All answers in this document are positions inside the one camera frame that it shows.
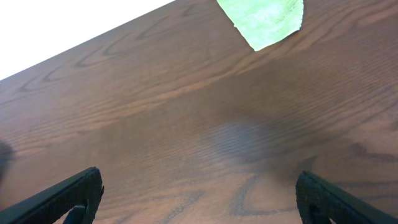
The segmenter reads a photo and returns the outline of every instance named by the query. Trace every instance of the wooden table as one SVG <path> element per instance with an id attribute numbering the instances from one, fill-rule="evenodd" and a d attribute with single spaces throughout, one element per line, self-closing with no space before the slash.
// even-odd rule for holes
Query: wooden table
<path id="1" fill-rule="evenodd" d="M 97 166 L 95 223 L 300 223 L 312 170 L 398 216 L 397 69 L 396 0 L 306 0 L 259 52 L 176 0 L 0 83 L 0 207 Z"/>

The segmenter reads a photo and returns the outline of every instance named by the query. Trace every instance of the white wall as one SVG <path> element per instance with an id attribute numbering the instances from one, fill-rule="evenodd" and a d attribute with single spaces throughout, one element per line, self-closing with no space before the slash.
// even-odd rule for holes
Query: white wall
<path id="1" fill-rule="evenodd" d="M 171 1 L 0 1 L 0 80 Z"/>

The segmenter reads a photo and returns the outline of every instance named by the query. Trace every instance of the light green cloth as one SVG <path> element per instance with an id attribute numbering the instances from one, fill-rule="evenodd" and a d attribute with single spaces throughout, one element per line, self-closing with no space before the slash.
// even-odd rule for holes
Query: light green cloth
<path id="1" fill-rule="evenodd" d="M 274 44 L 301 27 L 303 0 L 218 0 L 255 50 Z"/>

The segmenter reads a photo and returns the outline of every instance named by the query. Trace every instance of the wood grain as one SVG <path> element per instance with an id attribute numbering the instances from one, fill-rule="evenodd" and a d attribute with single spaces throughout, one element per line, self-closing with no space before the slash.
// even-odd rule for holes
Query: wood grain
<path id="1" fill-rule="evenodd" d="M 3 80 L 0 208 L 97 166 L 95 223 L 300 223 L 312 170 L 398 216 L 398 1 L 304 15 L 253 52 L 176 0 Z"/>

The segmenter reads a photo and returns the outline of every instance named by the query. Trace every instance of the brown wooden surface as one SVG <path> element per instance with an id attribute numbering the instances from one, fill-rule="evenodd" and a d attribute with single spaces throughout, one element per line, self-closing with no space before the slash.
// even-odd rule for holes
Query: brown wooden surface
<path id="1" fill-rule="evenodd" d="M 398 216 L 397 69 L 395 0 L 306 0 L 259 52 L 176 0 L 0 82 L 0 208 L 97 166 L 95 223 L 300 223 L 312 170 Z"/>

